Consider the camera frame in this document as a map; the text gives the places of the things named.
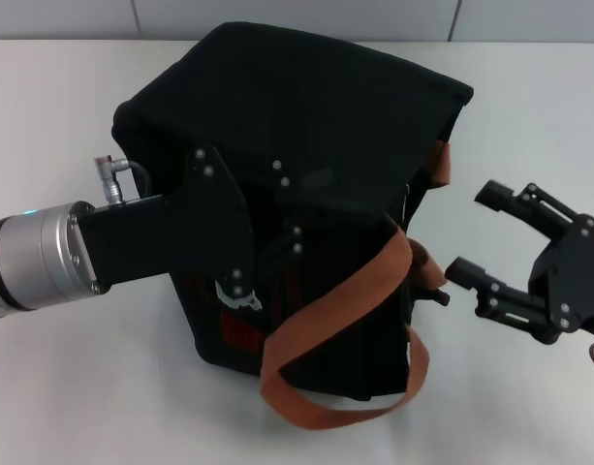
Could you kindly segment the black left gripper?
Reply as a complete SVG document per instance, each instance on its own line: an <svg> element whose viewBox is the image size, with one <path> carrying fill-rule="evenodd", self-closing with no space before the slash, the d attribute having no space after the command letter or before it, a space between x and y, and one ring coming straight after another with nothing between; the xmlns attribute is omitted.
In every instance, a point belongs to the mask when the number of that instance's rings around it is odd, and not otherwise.
<svg viewBox="0 0 594 465"><path fill-rule="evenodd" d="M100 285L200 274L218 282L226 295L248 295L301 258L304 238L302 227L290 222L252 227L240 189L316 190L336 181L332 169L308 168L299 154L220 156L206 145L187 152L184 161L175 192L98 208L78 219Z"/></svg>

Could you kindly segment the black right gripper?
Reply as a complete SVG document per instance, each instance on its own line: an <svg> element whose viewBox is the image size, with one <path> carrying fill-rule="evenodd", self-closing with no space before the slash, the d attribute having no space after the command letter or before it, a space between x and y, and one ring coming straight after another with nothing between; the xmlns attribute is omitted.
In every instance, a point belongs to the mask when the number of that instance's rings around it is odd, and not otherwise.
<svg viewBox="0 0 594 465"><path fill-rule="evenodd" d="M528 293L461 257L448 266L449 281L477 292L475 314L529 333L543 344L579 329L594 335L594 218L577 214L534 183L514 194L489 180L474 201L517 218L549 239L531 269Z"/></svg>

